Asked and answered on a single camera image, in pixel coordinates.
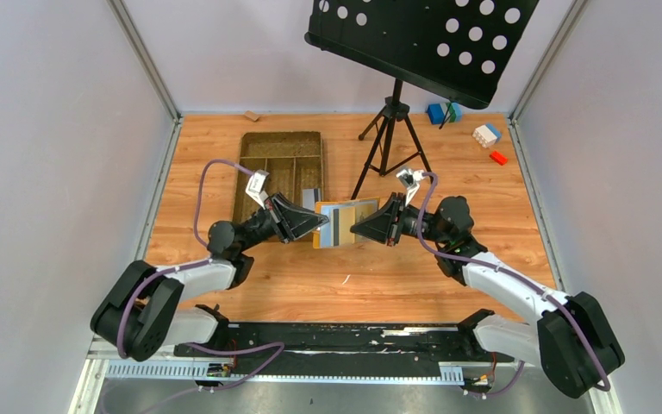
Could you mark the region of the beige illustrated card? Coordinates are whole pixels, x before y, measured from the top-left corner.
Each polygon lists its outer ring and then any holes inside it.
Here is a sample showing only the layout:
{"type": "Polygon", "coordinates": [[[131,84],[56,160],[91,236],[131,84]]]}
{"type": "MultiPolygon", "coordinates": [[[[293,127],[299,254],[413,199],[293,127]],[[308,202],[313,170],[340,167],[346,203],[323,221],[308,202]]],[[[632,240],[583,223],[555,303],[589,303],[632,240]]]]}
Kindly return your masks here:
{"type": "Polygon", "coordinates": [[[373,214],[378,209],[378,202],[372,200],[367,203],[358,203],[353,206],[354,208],[354,223],[359,223],[365,220],[369,215],[373,214]]]}

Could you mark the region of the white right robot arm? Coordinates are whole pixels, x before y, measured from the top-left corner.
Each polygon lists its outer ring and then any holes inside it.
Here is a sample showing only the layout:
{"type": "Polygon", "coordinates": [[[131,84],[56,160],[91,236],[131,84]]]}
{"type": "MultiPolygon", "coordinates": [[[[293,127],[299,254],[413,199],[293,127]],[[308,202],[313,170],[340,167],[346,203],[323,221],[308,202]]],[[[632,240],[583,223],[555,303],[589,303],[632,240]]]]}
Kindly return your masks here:
{"type": "Polygon", "coordinates": [[[404,235],[416,237],[445,276],[521,317],[521,322],[511,322],[488,310],[469,317],[466,322],[482,350],[537,365],[570,398],[591,388],[607,391],[609,374],[626,358],[596,298],[552,290],[514,271],[475,239],[473,225],[462,196],[444,198],[428,213],[393,192],[380,210],[350,230],[388,246],[404,235]]]}

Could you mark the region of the yellow leather card holder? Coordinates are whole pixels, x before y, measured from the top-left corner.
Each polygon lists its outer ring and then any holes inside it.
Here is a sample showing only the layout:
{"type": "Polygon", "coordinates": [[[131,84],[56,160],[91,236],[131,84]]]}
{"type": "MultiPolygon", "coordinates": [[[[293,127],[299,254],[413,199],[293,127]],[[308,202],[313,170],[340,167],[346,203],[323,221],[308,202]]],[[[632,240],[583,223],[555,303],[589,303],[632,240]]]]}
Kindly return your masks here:
{"type": "Polygon", "coordinates": [[[351,227],[378,210],[381,198],[360,198],[344,202],[317,202],[315,212],[328,218],[328,223],[313,232],[313,248],[339,248],[367,242],[355,235],[351,227]]]}

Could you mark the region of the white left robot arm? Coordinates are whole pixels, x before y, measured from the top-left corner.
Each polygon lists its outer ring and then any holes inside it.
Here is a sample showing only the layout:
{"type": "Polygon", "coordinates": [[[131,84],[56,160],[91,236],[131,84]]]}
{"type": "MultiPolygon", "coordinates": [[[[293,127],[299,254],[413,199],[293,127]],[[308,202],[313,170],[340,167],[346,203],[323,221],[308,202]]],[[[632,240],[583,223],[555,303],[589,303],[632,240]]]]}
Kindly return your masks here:
{"type": "Polygon", "coordinates": [[[327,216],[273,194],[243,223],[214,223],[205,259],[162,267],[131,262],[97,307],[90,328],[116,346],[120,357],[135,361],[169,345],[220,347],[228,319],[206,305],[180,310],[179,304],[242,284],[254,263],[248,249],[273,238],[294,242],[328,222],[327,216]]]}

